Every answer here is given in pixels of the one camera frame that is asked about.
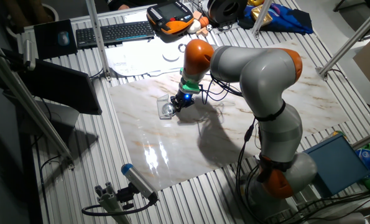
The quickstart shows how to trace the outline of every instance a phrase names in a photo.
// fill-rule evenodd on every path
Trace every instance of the blue box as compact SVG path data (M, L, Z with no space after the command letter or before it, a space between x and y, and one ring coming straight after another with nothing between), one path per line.
M337 134L304 153L309 154L316 162L318 172L312 183L323 198L341 192L370 174L342 134Z

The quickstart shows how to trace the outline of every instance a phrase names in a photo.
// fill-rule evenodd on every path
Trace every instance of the desk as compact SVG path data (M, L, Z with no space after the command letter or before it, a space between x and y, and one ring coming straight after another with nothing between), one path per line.
M289 8L298 8L294 0L275 2ZM130 12L141 10L145 10L145 7L133 9ZM124 22L123 15L127 13L108 12L101 14L99 21L102 26L122 23ZM74 32L77 29L91 27L89 17L72 19L72 24ZM261 32L260 39L255 40L250 30L234 28L225 33L213 30L207 38L195 35L191 35L191 38L200 38L211 44L240 47L266 47L294 39L302 43L316 67L324 66L331 57L331 53L326 50L324 44L315 34L302 36L300 34ZM35 42L34 30L31 27L26 28L25 32L18 36L19 50L22 50L21 43L25 39ZM52 58L47 61L71 67L90 75L101 70L101 62L95 48L79 50L76 55ZM117 190L128 184L127 179L121 174L120 168L131 160L121 128L118 126L108 88L144 78L150 77L113 77L111 82L99 78L93 82L103 114L101 116L81 114L78 118L73 138L69 142L69 148L75 158L75 168L69 170L63 163L60 169L59 165L53 162L46 165L43 170L51 223L114 223L113 219L109 217L84 216L81 214L81 208L97 204L94 186L104 185L105 182L110 181ZM317 144L334 130L344 131L351 142L356 142L370 134L370 111L353 84L342 74L330 72L327 85L341 103L350 121L303 138L300 151ZM41 163L56 155L54 149L45 146L45 140L40 141L40 147ZM38 167L37 154L35 149L33 150L35 166ZM231 164L160 190L160 201L157 202L157 206L129 217L133 223L244 223L243 218L249 220L250 217L245 210L238 208L237 202L237 204L233 203L233 169L235 169L235 165ZM243 164L243 169L249 171L250 167L248 164ZM365 189L362 185L354 184L340 195L344 196ZM48 223L41 189L39 192L44 223ZM315 200L318 197L315 193L313 188L307 188L302 194L297 194L289 201L302 203L306 200ZM137 195L134 203L136 208L139 208L143 207L146 201ZM283 216L288 218L290 213L284 212Z

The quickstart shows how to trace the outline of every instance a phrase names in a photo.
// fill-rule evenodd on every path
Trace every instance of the marble surface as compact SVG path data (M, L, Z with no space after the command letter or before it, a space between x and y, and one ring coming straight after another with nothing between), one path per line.
M302 75L284 91L283 99L300 113L303 136L348 120L299 42L271 47L296 50L302 57ZM178 73L171 73L109 89L132 163L157 190L236 162L244 133L254 118L243 98L228 94L219 102L208 99L206 105L201 103L201 95L193 96L193 106L171 120L160 120L157 98L175 95L179 80ZM209 76L201 82L205 89L209 83ZM233 86L239 89L238 83ZM219 93L221 89L212 85L211 91ZM255 138L254 132L245 157L260 153Z

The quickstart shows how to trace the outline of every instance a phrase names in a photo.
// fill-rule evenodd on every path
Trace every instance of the computer monitor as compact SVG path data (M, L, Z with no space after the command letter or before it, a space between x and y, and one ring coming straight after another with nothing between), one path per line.
M23 63L22 54L4 49L3 52L10 61ZM35 96L70 106L80 113L102 113L90 78L83 72L36 59L33 71L17 73Z

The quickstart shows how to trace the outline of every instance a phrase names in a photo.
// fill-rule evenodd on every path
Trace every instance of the keyboard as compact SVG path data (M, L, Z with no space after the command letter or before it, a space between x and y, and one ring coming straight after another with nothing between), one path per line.
M123 41L148 39L154 37L152 26L147 21L128 22L101 27L103 42L105 45L118 44ZM93 28L78 29L75 32L77 48L96 47Z

